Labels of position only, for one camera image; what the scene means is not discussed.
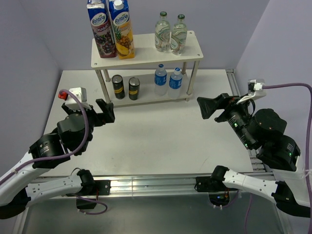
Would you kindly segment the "dark can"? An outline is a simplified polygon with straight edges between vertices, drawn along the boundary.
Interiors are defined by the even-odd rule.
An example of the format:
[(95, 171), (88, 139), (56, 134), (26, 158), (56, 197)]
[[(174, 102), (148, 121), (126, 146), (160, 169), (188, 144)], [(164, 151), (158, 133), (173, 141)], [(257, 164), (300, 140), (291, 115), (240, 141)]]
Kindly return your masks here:
[(117, 99), (125, 98), (123, 78), (121, 75), (114, 75), (112, 77), (113, 90)]
[(129, 98), (137, 100), (139, 95), (140, 81), (137, 77), (129, 79)]

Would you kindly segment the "Pocari Sweat bottle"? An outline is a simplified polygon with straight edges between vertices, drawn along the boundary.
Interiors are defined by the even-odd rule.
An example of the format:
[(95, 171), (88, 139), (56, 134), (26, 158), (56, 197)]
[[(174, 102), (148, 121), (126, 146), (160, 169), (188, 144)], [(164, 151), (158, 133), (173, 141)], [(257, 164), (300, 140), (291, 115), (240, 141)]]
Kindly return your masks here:
[(155, 71), (155, 93), (163, 96), (167, 92), (167, 72), (163, 64), (159, 64)]
[(168, 95), (171, 99), (177, 99), (180, 94), (183, 75), (180, 68), (175, 68), (170, 75)]

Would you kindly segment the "chang soda bottle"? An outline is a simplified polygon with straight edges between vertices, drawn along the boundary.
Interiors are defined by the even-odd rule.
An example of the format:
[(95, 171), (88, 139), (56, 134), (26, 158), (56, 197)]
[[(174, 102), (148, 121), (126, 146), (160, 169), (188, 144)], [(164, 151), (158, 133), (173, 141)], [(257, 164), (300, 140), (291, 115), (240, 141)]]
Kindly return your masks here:
[(165, 52), (170, 46), (171, 26), (167, 20), (167, 12), (161, 11), (155, 26), (155, 47), (160, 52)]
[(179, 14), (171, 32), (170, 49), (175, 55), (181, 55), (184, 52), (187, 38), (187, 26), (184, 20), (185, 15)]

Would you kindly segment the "Chang soda bottle front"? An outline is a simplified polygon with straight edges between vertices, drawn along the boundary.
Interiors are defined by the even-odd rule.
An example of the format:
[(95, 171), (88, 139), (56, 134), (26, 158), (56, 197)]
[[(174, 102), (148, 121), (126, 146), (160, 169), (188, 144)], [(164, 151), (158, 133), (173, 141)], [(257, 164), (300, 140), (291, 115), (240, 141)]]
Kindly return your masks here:
[(161, 11), (155, 26), (155, 47), (160, 52), (165, 52), (170, 46), (171, 26), (167, 20), (167, 12)]

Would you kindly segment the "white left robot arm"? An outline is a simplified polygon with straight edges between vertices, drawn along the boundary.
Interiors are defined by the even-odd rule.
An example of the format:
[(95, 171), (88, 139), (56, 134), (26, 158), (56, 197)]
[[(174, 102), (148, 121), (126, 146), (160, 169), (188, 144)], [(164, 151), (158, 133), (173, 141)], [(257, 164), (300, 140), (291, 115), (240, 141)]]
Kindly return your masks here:
[(0, 179), (0, 217), (9, 219), (40, 201), (60, 195), (93, 195), (97, 185), (89, 170), (79, 169), (61, 179), (34, 184), (42, 174), (70, 160), (55, 159), (75, 150), (85, 135), (83, 115), (62, 105), (67, 117), (30, 146), (24, 157)]

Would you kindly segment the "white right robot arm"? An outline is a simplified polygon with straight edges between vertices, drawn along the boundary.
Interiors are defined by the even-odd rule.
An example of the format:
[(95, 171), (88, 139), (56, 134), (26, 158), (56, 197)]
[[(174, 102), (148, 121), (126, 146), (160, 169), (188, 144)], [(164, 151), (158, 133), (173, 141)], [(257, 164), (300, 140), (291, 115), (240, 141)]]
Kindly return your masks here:
[(249, 113), (248, 106), (255, 105), (253, 100), (241, 102), (239, 96), (227, 93), (216, 98), (198, 97), (197, 102), (203, 119), (222, 111), (215, 122), (229, 123), (243, 146), (254, 153), (261, 171), (272, 178), (266, 180), (217, 165), (211, 175), (196, 177), (195, 189), (209, 193), (245, 190), (267, 199), (286, 214), (310, 218), (304, 159), (296, 142), (284, 134), (287, 122), (270, 108)]

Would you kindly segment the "beige two-tier shelf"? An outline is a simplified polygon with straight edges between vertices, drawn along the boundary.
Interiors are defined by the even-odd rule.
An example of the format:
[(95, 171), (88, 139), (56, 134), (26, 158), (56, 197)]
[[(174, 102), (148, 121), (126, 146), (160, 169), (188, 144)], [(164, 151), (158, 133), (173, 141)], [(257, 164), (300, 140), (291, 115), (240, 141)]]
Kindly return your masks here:
[[(107, 103), (113, 102), (116, 107), (170, 101), (170, 97), (167, 95), (160, 97), (154, 93), (153, 70), (160, 63), (164, 65), (177, 64), (182, 69), (183, 81), (178, 99), (188, 101), (193, 95), (199, 62), (203, 59), (203, 53), (195, 32), (188, 31), (185, 50), (182, 55), (175, 55), (170, 51), (157, 51), (153, 34), (134, 35), (134, 42), (136, 46), (135, 57), (124, 60), (117, 57), (101, 58), (95, 41), (92, 42), (91, 67), (96, 72), (105, 101)], [(146, 65), (152, 67), (152, 70), (145, 70)], [(128, 86), (128, 80), (131, 77), (139, 78), (139, 98), (137, 100), (130, 100), (128, 97), (117, 99), (111, 82), (113, 74), (119, 74), (123, 77), (125, 87)]]

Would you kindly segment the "grape juice carton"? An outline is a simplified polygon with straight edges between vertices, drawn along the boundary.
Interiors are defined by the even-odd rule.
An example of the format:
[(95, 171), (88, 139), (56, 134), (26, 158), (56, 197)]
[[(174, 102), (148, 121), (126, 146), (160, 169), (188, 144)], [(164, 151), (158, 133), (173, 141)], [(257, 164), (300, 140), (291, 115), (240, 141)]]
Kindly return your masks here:
[(86, 7), (99, 56), (115, 58), (116, 45), (105, 1), (88, 0)]

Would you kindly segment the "pineapple juice carton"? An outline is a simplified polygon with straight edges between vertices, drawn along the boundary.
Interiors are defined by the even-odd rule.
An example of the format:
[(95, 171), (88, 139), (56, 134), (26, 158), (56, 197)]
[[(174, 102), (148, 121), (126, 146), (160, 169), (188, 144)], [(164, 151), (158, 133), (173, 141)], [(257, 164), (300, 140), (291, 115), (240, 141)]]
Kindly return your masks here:
[(118, 57), (119, 59), (132, 59), (135, 57), (135, 47), (128, 1), (110, 0), (109, 10)]

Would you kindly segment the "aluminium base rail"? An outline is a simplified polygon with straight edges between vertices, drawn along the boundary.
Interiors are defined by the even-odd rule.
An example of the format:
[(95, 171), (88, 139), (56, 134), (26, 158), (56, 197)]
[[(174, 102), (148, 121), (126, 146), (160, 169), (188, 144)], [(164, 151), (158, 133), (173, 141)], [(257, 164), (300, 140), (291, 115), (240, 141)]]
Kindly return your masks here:
[(90, 188), (79, 188), (77, 174), (57, 180), (36, 180), (26, 188), (29, 195), (38, 200), (58, 196), (158, 196), (158, 195), (193, 195), (195, 193), (228, 194), (237, 190), (246, 191), (274, 202), (273, 194), (278, 184), (267, 180), (265, 175), (249, 176), (229, 171), (229, 177), (216, 182), (209, 175), (174, 175), (174, 176), (96, 176)]

